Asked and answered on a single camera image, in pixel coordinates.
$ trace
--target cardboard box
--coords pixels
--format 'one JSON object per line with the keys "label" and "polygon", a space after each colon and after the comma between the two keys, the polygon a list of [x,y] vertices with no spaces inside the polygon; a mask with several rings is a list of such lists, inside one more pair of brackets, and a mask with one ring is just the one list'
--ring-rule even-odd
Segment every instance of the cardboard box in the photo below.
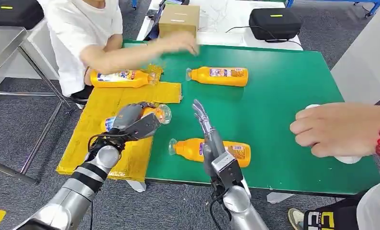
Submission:
{"label": "cardboard box", "polygon": [[196,37],[199,21],[200,6],[166,5],[159,20],[159,37],[173,31],[189,31]]}

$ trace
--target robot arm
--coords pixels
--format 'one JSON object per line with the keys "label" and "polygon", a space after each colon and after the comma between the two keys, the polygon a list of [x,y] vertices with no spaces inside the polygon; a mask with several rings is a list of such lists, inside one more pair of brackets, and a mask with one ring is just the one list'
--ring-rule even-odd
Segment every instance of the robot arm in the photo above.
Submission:
{"label": "robot arm", "polygon": [[251,193],[238,161],[225,149],[223,140],[210,124],[210,119],[202,104],[194,100],[192,107],[204,132],[204,169],[211,177],[216,199],[229,213],[231,228],[233,230],[268,230],[265,222],[251,204]]}
{"label": "robot arm", "polygon": [[108,173],[120,160],[125,143],[149,137],[161,124],[166,124],[148,108],[155,106],[142,102],[124,107],[109,132],[90,138],[84,163],[75,169],[56,195],[14,230],[77,229]]}

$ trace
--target black bag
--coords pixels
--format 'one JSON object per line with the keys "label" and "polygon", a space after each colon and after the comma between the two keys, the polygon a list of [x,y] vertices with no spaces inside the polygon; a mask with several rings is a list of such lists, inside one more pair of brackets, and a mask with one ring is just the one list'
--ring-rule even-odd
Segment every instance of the black bag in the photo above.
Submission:
{"label": "black bag", "polygon": [[0,25],[30,30],[44,18],[37,0],[0,0]]}
{"label": "black bag", "polygon": [[302,26],[290,8],[253,9],[249,26],[258,40],[294,38]]}

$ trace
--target white cloth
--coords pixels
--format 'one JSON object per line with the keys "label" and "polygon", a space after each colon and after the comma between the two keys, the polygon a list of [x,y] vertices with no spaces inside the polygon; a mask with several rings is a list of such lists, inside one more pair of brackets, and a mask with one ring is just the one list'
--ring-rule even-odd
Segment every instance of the white cloth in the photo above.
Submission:
{"label": "white cloth", "polygon": [[380,230],[380,184],[369,189],[357,207],[359,230]]}
{"label": "white cloth", "polygon": [[90,45],[105,46],[108,39],[123,33],[118,0],[105,0],[97,9],[83,0],[51,0],[45,7],[51,42],[59,66],[62,93],[69,97],[84,89],[87,66],[81,51]]}

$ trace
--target human hand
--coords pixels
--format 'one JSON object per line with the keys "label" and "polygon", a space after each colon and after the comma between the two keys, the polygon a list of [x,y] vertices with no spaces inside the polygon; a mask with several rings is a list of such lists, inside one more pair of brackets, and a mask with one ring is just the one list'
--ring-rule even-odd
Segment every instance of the human hand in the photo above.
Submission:
{"label": "human hand", "polygon": [[371,155],[380,138],[380,106],[329,103],[304,109],[290,130],[317,157]]}
{"label": "human hand", "polygon": [[167,37],[157,39],[154,44],[159,46],[163,53],[179,52],[182,50],[187,50],[193,55],[199,53],[199,46],[196,43],[196,39],[187,31],[173,32]]}

